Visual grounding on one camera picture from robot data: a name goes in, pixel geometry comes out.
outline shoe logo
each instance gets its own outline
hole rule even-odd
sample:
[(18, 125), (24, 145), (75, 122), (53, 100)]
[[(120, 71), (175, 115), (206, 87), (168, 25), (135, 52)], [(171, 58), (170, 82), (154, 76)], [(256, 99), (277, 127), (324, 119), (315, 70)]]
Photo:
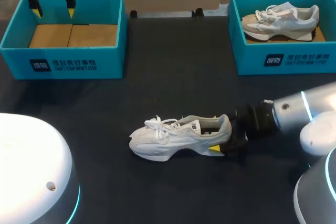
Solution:
[(279, 67), (281, 65), (284, 55), (267, 55), (264, 63), (264, 67)]

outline shoe sole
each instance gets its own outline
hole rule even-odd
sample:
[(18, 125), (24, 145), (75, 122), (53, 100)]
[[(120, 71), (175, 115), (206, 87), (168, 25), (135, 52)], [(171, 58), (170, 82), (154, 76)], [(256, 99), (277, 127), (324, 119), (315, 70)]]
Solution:
[(288, 38), (294, 39), (294, 40), (301, 40), (301, 41), (312, 41), (312, 35), (311, 32), (301, 32), (301, 31), (283, 31), (281, 33), (274, 33), (274, 34), (255, 34), (251, 33), (250, 31), (245, 31), (247, 35), (258, 39), (262, 41), (268, 41), (270, 38), (276, 35), (284, 35)]
[(177, 149), (177, 150), (173, 150), (173, 151), (167, 151), (167, 152), (164, 152), (163, 154), (161, 155), (143, 155), (143, 154), (140, 154), (140, 153), (137, 153), (136, 151), (132, 150), (132, 152), (134, 152), (137, 156), (141, 157), (141, 158), (145, 158), (145, 159), (148, 159), (148, 160), (151, 160), (151, 161), (157, 161), (157, 162), (165, 162), (165, 161), (168, 161), (176, 152), (180, 151), (180, 150), (185, 150), (185, 149), (190, 149), (190, 150), (193, 150), (201, 155), (204, 155), (204, 156), (217, 156), (217, 157), (222, 157), (224, 156), (223, 153), (221, 153), (220, 151), (215, 151), (215, 150), (210, 150), (209, 148), (211, 148), (212, 146), (210, 147), (195, 147), (195, 148), (184, 148), (184, 149)]

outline white robot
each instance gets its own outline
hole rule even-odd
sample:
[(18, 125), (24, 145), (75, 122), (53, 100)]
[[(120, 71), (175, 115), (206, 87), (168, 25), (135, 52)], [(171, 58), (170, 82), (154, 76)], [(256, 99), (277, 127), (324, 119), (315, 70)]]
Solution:
[(300, 224), (335, 224), (336, 82), (260, 106), (238, 108), (236, 118), (249, 139), (303, 128), (301, 146), (317, 162), (296, 184), (295, 212)]
[(75, 223), (80, 187), (70, 149), (50, 124), (0, 113), (0, 223)]

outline shoe heel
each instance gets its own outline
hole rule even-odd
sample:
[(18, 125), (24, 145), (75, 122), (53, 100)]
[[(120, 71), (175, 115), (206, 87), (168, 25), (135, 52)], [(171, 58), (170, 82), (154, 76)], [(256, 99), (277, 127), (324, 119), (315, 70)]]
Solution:
[(311, 31), (289, 31), (284, 34), (285, 36), (294, 39), (294, 40), (302, 40), (302, 41), (312, 41)]

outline white sneaker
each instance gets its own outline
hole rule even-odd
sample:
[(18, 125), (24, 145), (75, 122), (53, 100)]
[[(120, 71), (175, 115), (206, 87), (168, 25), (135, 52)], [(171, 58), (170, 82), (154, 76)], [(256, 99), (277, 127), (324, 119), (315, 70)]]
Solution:
[(271, 5), (266, 10), (242, 18), (243, 30), (249, 36), (268, 40), (275, 35), (285, 35), (295, 40), (312, 40), (312, 31), (317, 27), (320, 12), (317, 5), (296, 8), (289, 2)]
[(190, 115), (178, 121), (161, 121), (157, 116), (145, 121), (145, 127), (130, 135), (130, 149), (140, 157), (160, 162), (167, 161), (182, 149), (191, 149), (206, 156), (224, 156), (209, 148), (227, 142), (231, 131), (226, 115), (219, 118)]

